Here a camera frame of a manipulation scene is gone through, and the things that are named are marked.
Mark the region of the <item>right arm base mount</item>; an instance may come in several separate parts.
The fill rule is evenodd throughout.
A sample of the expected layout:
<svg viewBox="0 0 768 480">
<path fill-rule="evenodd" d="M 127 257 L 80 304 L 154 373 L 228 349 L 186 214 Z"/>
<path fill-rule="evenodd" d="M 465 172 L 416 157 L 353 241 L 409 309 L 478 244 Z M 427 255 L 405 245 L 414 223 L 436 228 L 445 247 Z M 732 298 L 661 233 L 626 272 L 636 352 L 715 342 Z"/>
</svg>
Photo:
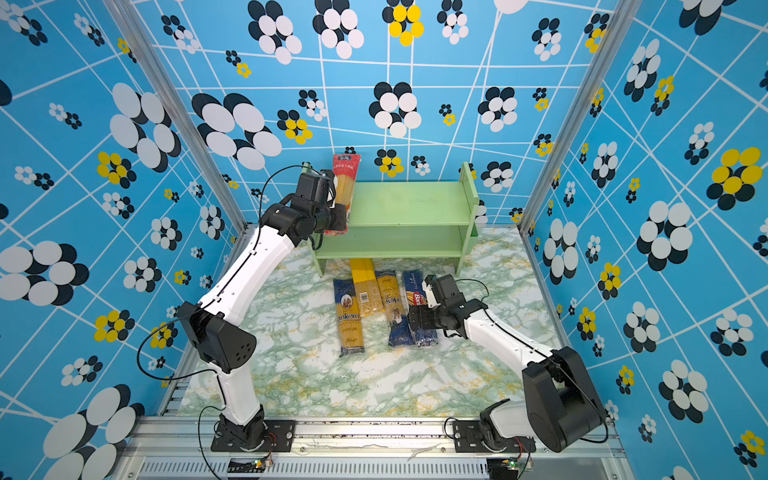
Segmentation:
<svg viewBox="0 0 768 480">
<path fill-rule="evenodd" d="M 454 442 L 457 453 L 533 453 L 535 434 L 522 402 L 504 399 L 480 412 L 478 419 L 449 417 L 443 434 Z"/>
</svg>

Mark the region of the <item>blue label spaghetti bag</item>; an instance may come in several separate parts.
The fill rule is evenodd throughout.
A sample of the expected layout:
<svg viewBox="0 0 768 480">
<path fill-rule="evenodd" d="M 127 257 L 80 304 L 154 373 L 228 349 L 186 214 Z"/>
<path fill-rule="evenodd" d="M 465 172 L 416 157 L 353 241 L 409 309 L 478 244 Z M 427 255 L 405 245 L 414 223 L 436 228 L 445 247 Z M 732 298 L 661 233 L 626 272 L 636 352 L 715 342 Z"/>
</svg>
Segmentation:
<svg viewBox="0 0 768 480">
<path fill-rule="evenodd" d="M 352 279 L 334 279 L 333 288 L 340 356 L 363 353 L 363 328 L 354 282 Z"/>
</svg>

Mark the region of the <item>red spaghetti bag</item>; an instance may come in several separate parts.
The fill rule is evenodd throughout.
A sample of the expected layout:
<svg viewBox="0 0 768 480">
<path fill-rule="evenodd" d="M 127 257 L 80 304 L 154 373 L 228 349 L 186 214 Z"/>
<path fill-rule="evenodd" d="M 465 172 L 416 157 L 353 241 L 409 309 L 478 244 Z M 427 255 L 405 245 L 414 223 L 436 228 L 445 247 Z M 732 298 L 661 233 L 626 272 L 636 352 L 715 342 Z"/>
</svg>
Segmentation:
<svg viewBox="0 0 768 480">
<path fill-rule="evenodd" d="M 332 210 L 332 222 L 325 230 L 326 235 L 340 236 L 348 231 L 351 203 L 354 194 L 361 156 L 359 154 L 340 154 L 333 158 L 332 171 L 335 175 L 335 205 Z"/>
</svg>

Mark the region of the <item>clear blue-end spaghetti bag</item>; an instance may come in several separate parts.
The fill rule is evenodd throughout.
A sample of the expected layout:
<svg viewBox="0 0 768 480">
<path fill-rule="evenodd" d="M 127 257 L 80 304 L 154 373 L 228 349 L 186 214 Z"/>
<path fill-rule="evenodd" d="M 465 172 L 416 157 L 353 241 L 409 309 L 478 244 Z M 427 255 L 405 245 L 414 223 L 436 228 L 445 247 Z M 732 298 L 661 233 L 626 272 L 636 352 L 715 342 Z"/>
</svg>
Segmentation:
<svg viewBox="0 0 768 480">
<path fill-rule="evenodd" d="M 396 272 L 394 270 L 381 270 L 376 271 L 375 275 L 390 328 L 388 345 L 390 347 L 414 345 L 415 342 L 408 324 L 407 311 L 401 299 Z"/>
</svg>

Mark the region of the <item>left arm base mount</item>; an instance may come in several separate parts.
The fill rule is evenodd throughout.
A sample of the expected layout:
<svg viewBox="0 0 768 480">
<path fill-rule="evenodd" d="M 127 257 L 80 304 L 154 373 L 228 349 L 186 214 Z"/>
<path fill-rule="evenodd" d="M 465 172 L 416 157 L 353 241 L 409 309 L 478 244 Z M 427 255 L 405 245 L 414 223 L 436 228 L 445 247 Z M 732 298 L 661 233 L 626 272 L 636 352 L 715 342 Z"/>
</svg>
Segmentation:
<svg viewBox="0 0 768 480">
<path fill-rule="evenodd" d="M 295 420 L 266 419 L 264 408 L 245 425 L 238 425 L 219 415 L 211 444 L 213 452 L 290 452 L 295 438 Z"/>
</svg>

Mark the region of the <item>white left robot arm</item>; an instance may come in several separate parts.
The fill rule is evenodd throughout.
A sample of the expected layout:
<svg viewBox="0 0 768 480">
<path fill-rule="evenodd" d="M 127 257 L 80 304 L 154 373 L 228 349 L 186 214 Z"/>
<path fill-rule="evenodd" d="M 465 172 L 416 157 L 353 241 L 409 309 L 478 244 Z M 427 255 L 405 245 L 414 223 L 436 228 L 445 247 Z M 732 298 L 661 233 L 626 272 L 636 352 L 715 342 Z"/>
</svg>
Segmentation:
<svg viewBox="0 0 768 480">
<path fill-rule="evenodd" d="M 217 429 L 223 451 L 254 451 L 267 437 L 249 365 L 257 340 L 241 323 L 268 277 L 296 246 L 346 226 L 337 184 L 332 171 L 305 167 L 295 192 L 260 215 L 253 237 L 219 282 L 197 303 L 179 308 L 188 339 L 216 374 L 224 402 Z"/>
</svg>

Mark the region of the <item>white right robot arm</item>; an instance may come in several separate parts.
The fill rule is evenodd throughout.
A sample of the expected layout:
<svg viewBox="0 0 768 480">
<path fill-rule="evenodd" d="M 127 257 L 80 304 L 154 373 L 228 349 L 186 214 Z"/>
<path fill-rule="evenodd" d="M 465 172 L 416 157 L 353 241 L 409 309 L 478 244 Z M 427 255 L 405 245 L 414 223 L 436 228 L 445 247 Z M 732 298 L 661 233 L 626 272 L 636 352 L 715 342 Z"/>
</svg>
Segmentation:
<svg viewBox="0 0 768 480">
<path fill-rule="evenodd" d="M 425 305 L 408 320 L 445 336 L 458 336 L 492 353 L 520 378 L 524 407 L 500 400 L 479 414 L 484 446 L 502 452 L 524 437 L 561 452 L 608 427 L 606 411 L 581 356 L 571 347 L 546 346 L 503 322 L 479 299 L 467 299 L 452 275 L 422 282 Z"/>
</svg>

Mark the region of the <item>dark blue spaghetti box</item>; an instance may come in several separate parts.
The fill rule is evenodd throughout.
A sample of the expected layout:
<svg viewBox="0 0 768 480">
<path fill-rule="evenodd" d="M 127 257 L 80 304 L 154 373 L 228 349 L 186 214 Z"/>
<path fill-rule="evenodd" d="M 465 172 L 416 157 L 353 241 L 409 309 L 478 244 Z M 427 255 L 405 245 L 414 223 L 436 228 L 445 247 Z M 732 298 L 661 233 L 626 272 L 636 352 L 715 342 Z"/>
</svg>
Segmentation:
<svg viewBox="0 0 768 480">
<path fill-rule="evenodd" d="M 422 272 L 420 270 L 404 271 L 402 280 L 408 304 L 408 325 L 415 345 L 418 347 L 436 345 L 437 332 L 435 329 L 427 328 L 425 323 L 425 308 L 428 307 L 428 300 L 422 285 Z"/>
</svg>

